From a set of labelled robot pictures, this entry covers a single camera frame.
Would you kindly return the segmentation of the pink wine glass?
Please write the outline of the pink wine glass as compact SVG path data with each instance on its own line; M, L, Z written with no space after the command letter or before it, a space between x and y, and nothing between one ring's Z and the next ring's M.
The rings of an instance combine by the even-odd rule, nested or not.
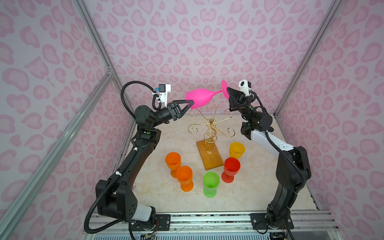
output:
M208 89L196 89L186 93L186 100L193 101L191 109L199 109L210 103L212 98L217 94L223 94L225 99L229 99L229 93L227 91L228 84L226 81L222 81L221 89L219 91L213 92Z

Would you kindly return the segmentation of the yellow wine glass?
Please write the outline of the yellow wine glass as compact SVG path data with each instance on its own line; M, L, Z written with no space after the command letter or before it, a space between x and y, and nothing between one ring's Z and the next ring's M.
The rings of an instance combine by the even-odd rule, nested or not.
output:
M229 154L231 158L235 158L235 159L240 159L245 153L245 151L246 151L245 146L238 142L231 143L229 148Z

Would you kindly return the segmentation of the orange wine glass front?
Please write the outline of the orange wine glass front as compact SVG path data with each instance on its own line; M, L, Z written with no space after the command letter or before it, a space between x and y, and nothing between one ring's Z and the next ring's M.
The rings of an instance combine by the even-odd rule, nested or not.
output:
M176 172L181 166L181 156L176 152L171 152L165 157L165 162L168 168L171 170L171 176L176 178Z

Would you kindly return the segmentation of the orange wine glass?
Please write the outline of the orange wine glass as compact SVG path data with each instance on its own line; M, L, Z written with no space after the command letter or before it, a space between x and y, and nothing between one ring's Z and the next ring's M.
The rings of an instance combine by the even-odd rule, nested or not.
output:
M181 166L181 156L176 152L171 152L165 157L165 162L168 168L171 170L171 176L176 178L176 172Z
M188 166L181 166L176 172L177 180L184 192L190 192L194 188L193 170Z

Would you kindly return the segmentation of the red wine glass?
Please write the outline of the red wine glass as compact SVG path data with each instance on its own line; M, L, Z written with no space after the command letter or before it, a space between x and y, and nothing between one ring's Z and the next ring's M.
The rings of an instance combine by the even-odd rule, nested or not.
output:
M221 175L222 180L225 183L232 183L235 179L235 175L239 172L241 163L236 158L228 158L224 162L224 171Z

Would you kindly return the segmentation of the green wine glass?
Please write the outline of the green wine glass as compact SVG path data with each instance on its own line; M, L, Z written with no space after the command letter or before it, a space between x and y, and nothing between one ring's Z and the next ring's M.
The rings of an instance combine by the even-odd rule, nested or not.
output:
M207 198L213 198L217 194L220 177L215 172L208 172L203 177L203 193Z

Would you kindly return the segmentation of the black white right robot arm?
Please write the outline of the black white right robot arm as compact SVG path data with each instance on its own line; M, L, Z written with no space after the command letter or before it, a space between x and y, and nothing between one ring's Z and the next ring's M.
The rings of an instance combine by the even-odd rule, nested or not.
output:
M244 119L241 127L242 135L261 145L278 160L276 169L278 187L273 200L267 206L265 216L266 226L278 229L288 222L291 208L299 192L312 176L307 150L301 146L289 145L272 134L272 116L263 104L252 106L254 101L260 100L255 92L246 95L232 88L227 88L226 92L229 95L229 110L238 111Z

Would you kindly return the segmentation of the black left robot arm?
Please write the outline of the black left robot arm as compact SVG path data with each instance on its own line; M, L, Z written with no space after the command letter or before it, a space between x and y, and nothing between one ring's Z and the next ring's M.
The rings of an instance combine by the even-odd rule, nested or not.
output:
M177 100L156 112L145 105L136 108L137 132L131 139L133 149L108 180L100 180L96 185L95 208L99 215L125 222L149 220L145 214L152 214L151 207L144 214L137 213L138 200L132 190L134 181L160 142L162 132L157 126L182 118L193 105L192 100Z

